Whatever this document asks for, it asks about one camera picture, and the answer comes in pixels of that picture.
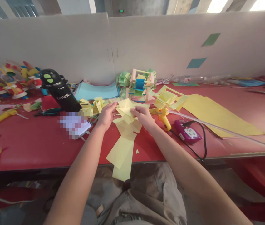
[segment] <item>plastic bottle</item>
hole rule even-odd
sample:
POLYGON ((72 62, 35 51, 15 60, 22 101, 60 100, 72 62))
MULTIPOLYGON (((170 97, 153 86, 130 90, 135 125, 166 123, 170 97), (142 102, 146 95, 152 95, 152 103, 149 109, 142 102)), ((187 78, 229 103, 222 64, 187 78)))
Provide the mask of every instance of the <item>plastic bottle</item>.
POLYGON ((171 79, 173 82, 178 82, 179 84, 184 84, 184 83, 214 83, 214 82, 219 82, 219 81, 225 81, 231 78, 231 75, 218 75, 218 76, 213 76, 213 77, 199 77, 199 76, 179 76, 176 78, 171 79))

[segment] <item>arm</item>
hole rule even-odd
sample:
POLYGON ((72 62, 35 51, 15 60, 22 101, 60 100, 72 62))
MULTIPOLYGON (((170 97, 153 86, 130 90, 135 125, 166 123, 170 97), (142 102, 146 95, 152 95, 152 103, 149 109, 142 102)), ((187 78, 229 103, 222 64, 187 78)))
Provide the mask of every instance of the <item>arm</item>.
POLYGON ((111 125, 115 107, 116 103, 111 103, 102 109, 96 126, 58 189, 45 225, 80 224, 97 170, 103 135, 111 125))
POLYGON ((151 133, 173 173, 207 224, 251 224, 216 180, 152 119, 148 109, 136 106, 131 112, 151 133))

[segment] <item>smartphone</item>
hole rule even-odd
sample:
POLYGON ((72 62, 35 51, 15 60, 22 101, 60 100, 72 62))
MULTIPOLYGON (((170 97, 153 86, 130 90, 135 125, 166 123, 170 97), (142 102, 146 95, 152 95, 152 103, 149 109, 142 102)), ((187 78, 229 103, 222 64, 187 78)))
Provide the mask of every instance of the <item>smartphone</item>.
POLYGON ((71 139, 78 139, 83 136, 93 125, 87 120, 87 117, 79 115, 78 112, 68 112, 61 116, 59 123, 69 132, 71 139))

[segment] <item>table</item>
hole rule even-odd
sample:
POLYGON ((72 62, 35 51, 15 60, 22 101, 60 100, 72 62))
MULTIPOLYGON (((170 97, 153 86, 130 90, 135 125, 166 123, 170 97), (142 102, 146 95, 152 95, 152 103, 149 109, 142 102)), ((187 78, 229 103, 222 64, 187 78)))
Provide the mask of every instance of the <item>table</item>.
MULTIPOLYGON (((183 87, 168 85, 183 94, 200 94, 208 96, 212 100, 226 107, 244 120, 254 124, 265 132, 265 95, 251 93, 242 88, 218 87, 201 84, 200 87, 183 87)), ((33 103, 41 97, 41 93, 35 90, 33 97, 27 100, 7 100, 4 104, 33 103)), ((11 116, 0 122, 0 146, 3 148, 0 155, 0 171, 8 170, 33 170, 44 168, 69 167, 84 144, 82 139, 72 140, 57 123, 57 117, 40 116, 33 117, 35 112, 26 112, 23 109, 18 112, 29 120, 20 116, 11 116)), ((181 113, 192 116, 185 109, 181 113)), ((180 116, 169 115, 171 124, 180 116)), ((194 128, 202 134, 197 124, 194 128)), ((173 134, 169 133, 179 144, 182 144, 173 134)), ((105 133, 99 164, 109 164, 106 156, 116 143, 120 133, 114 123, 105 133)), ((207 159, 243 157, 247 155, 265 154, 265 147, 250 143, 240 138, 220 140, 209 131, 207 137, 207 159)), ((254 139, 265 142, 265 136, 255 136, 254 139)), ((203 156, 203 141, 196 143, 193 149, 198 155, 203 156)), ((164 160, 153 138, 142 128, 136 136, 134 144, 133 162, 152 162, 164 160)))

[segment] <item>white partition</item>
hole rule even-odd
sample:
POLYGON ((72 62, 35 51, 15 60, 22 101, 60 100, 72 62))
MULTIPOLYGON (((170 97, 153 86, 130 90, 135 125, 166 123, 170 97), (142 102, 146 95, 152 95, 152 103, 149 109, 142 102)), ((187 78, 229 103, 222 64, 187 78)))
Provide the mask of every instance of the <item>white partition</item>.
POLYGON ((106 13, 0 21, 0 63, 27 61, 71 82, 115 79, 106 13))
POLYGON ((152 68, 158 78, 176 75, 265 75, 265 12, 111 17, 115 74, 152 68), (213 46, 202 47, 210 34, 213 46), (198 69, 191 59, 207 57, 198 69))

